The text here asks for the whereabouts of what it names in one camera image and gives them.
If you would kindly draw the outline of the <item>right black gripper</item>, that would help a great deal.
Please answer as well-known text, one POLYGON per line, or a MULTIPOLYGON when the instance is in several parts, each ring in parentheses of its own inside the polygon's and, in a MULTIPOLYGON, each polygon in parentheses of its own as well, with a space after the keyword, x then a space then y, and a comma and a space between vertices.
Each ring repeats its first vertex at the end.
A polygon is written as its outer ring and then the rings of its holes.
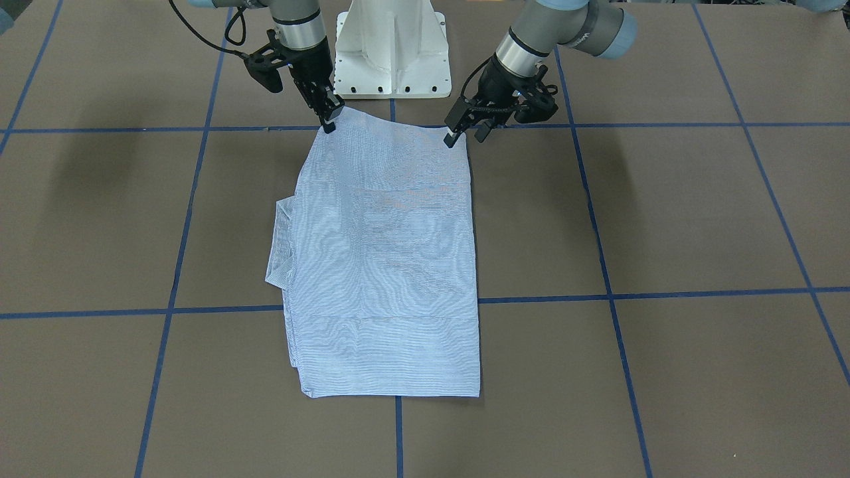
POLYGON ((288 48, 268 30, 268 43, 251 54, 244 54, 244 66, 249 75, 265 90, 277 94, 284 90, 278 70, 288 68, 294 84, 307 106, 319 111, 324 133, 336 130, 336 120, 345 101, 334 93, 331 81, 333 61, 327 39, 304 50, 288 48))

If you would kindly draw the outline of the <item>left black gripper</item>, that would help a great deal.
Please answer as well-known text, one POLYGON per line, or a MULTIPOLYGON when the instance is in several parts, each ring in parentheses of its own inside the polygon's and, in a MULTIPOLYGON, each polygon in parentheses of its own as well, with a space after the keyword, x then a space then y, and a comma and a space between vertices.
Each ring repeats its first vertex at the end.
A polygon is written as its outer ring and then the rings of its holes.
POLYGON ((519 124, 543 122, 558 111, 558 86, 545 84, 546 64, 532 66, 528 78, 517 76, 495 55, 483 61, 464 81, 458 98, 444 119, 444 145, 454 148, 477 126, 474 139, 485 142, 493 129, 513 118, 519 124))

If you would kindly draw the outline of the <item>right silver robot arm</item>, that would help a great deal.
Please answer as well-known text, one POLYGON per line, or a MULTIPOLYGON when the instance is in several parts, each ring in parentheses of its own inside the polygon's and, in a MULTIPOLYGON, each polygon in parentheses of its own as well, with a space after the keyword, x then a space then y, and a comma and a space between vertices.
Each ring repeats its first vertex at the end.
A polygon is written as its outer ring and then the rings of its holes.
POLYGON ((254 52, 238 50, 243 40, 230 39, 228 33, 224 36, 231 44, 230 48, 213 44, 189 24, 175 2, 169 4, 178 19, 201 42, 219 52, 238 57, 253 80, 270 93, 279 94, 284 90, 279 71, 288 69, 294 85, 307 107, 315 113, 323 132, 330 134, 336 130, 336 119, 343 111, 345 101, 336 93, 332 82, 334 61, 318 1, 189 2, 195 8, 236 9, 236 15, 228 22, 229 27, 234 22, 243 21, 247 10, 267 9, 274 26, 266 33, 268 42, 254 52))

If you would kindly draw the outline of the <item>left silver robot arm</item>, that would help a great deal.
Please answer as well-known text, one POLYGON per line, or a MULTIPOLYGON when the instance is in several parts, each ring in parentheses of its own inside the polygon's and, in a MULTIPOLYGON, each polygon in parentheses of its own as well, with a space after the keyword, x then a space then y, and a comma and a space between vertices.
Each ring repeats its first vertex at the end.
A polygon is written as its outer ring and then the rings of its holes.
POLYGON ((619 58, 634 45, 638 24, 608 1, 527 1, 486 58, 466 79, 444 119, 452 148, 472 127, 478 142, 514 119, 544 122, 558 111, 558 88, 544 83, 544 62, 557 46, 596 58, 619 58))

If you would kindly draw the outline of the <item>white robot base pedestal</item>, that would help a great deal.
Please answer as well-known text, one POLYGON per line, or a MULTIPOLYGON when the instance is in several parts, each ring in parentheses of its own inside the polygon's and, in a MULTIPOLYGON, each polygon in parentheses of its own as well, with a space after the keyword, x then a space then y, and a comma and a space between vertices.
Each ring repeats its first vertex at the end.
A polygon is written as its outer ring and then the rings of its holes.
POLYGON ((346 100, 452 93, 446 18, 430 1, 353 1, 336 18, 334 87, 346 100))

